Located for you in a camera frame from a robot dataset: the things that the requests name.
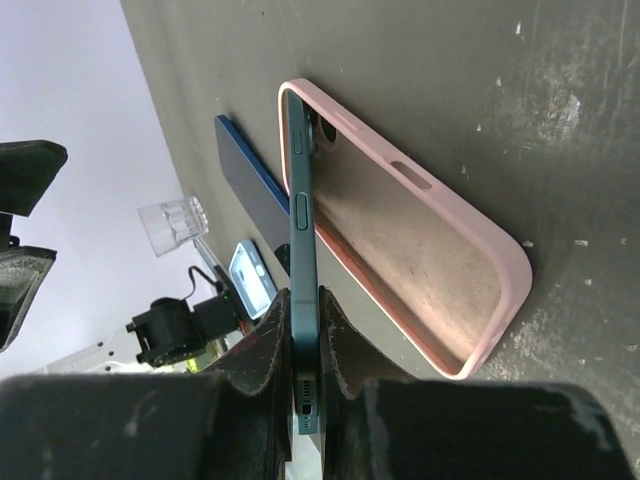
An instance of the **teal phone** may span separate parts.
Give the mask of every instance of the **teal phone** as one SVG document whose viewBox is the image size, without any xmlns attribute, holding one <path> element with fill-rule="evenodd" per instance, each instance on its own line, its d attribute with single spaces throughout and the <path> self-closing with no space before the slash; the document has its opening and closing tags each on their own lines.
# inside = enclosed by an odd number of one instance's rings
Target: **teal phone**
<svg viewBox="0 0 640 480">
<path fill-rule="evenodd" d="M 316 234 L 311 190 L 313 128 L 311 111 L 295 93 L 286 92 L 286 128 L 290 158 L 291 337 L 293 391 L 298 433 L 318 431 L 320 313 Z"/>
</svg>

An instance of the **clear glass cup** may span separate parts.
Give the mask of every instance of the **clear glass cup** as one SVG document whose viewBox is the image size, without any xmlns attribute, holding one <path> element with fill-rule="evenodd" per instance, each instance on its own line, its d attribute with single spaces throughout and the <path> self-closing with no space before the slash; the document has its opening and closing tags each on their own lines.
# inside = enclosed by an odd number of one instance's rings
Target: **clear glass cup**
<svg viewBox="0 0 640 480">
<path fill-rule="evenodd" d="M 141 207 L 138 214 L 157 257 L 209 231 L 196 197 Z"/>
</svg>

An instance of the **table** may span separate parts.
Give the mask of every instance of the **table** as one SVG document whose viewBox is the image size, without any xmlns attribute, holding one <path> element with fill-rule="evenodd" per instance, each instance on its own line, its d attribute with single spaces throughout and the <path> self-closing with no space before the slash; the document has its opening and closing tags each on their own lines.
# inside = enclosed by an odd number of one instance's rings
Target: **table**
<svg viewBox="0 0 640 480">
<path fill-rule="evenodd" d="M 229 115 L 281 179 L 277 90 L 307 77 L 525 246 L 533 290 L 476 378 L 587 388 L 640 474 L 640 4 L 123 7 L 183 189 L 203 203 L 223 262 L 251 237 L 288 283 L 222 176 L 213 119 Z M 356 327 L 436 378 L 324 246 L 318 255 Z"/>
</svg>

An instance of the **gray table surface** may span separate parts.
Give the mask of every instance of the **gray table surface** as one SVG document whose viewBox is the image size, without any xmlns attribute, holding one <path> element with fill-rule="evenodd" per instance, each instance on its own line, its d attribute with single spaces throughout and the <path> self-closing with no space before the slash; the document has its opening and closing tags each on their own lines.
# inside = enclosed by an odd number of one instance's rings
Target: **gray table surface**
<svg viewBox="0 0 640 480">
<path fill-rule="evenodd" d="M 478 379 L 571 382 L 640 472 L 640 3 L 124 1 L 176 170 L 228 262 L 252 237 L 213 119 L 278 178 L 276 94 L 307 77 L 528 245 L 530 298 Z M 324 246 L 320 279 L 408 371 L 436 378 Z"/>
</svg>

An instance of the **pink phone case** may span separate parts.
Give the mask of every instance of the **pink phone case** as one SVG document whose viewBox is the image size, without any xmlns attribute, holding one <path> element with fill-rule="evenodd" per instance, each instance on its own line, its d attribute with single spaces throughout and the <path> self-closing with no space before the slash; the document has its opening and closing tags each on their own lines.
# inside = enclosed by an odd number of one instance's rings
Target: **pink phone case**
<svg viewBox="0 0 640 480">
<path fill-rule="evenodd" d="M 295 92 L 336 128 L 344 137 L 340 140 L 363 154 L 351 151 L 341 163 L 323 163 L 318 176 L 314 171 L 316 232 L 443 376 L 467 378 L 485 362 L 529 294 L 531 267 L 522 248 L 306 79 L 285 82 L 278 95 L 287 191 L 286 90 Z M 332 168 L 346 173 L 330 178 Z M 349 175 L 361 181 L 336 186 Z M 369 182 L 376 187 L 367 190 L 366 175 L 376 179 Z M 390 183 L 381 189 L 385 181 Z M 354 226 L 359 221 L 362 228 Z"/>
</svg>

